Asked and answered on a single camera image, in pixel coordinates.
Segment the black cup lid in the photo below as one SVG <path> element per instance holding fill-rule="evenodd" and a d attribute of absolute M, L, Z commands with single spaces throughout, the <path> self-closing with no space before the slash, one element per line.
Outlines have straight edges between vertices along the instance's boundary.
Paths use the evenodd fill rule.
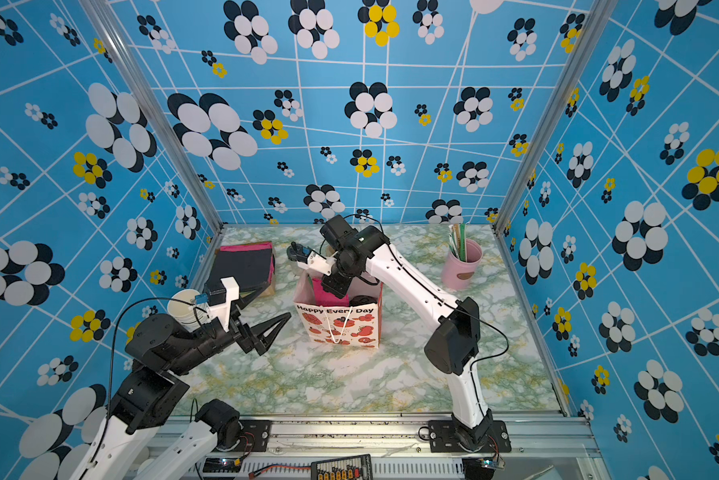
<path fill-rule="evenodd" d="M 352 307 L 361 307 L 361 306 L 367 306 L 371 304 L 377 304 L 377 297 L 369 296 L 369 295 L 358 295 L 353 297 L 350 300 L 350 305 Z"/>

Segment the white red paper gift bag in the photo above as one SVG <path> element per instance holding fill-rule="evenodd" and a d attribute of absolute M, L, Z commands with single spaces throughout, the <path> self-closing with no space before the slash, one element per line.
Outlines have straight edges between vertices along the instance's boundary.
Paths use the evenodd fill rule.
<path fill-rule="evenodd" d="M 347 296 L 377 297 L 377 304 L 361 307 L 321 307 L 314 304 L 312 279 L 304 273 L 296 287 L 294 305 L 311 340 L 331 345 L 378 348 L 381 344 L 383 283 L 369 285 L 355 279 Z"/>

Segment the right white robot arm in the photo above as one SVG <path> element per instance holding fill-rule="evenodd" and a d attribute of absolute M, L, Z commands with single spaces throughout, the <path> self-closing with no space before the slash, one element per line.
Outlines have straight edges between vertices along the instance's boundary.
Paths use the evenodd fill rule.
<path fill-rule="evenodd" d="M 324 273 L 325 290 L 344 297 L 351 282 L 367 274 L 405 301 L 429 333 L 425 356 L 447 376 L 455 436 L 467 451 L 476 452 L 485 446 L 493 426 L 493 411 L 483 398 L 477 364 L 501 357 L 509 349 L 479 354 L 485 321 L 477 302 L 471 297 L 459 299 L 435 285 L 397 251 L 381 228 L 357 230 L 337 216 L 321 227 L 320 234 L 335 250 L 331 269 Z"/>

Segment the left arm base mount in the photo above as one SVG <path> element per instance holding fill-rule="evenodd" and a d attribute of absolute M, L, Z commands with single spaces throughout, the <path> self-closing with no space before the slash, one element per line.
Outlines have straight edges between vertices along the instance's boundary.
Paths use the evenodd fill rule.
<path fill-rule="evenodd" d="M 273 422 L 259 419 L 239 420 L 233 426 L 213 430 L 206 422 L 193 422 L 182 436 L 192 447 L 205 452 L 265 452 L 272 434 Z"/>

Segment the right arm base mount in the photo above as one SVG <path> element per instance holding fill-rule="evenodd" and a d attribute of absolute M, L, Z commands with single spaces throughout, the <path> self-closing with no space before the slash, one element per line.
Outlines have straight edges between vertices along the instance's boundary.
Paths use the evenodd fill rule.
<path fill-rule="evenodd" d="M 461 442 L 455 423 L 451 420 L 431 420 L 419 428 L 417 434 L 421 441 L 429 444 L 431 453 L 479 453 L 489 456 L 508 454 L 513 451 L 507 425 L 503 421 L 493 420 L 487 434 L 483 436 L 480 448 L 469 448 Z"/>

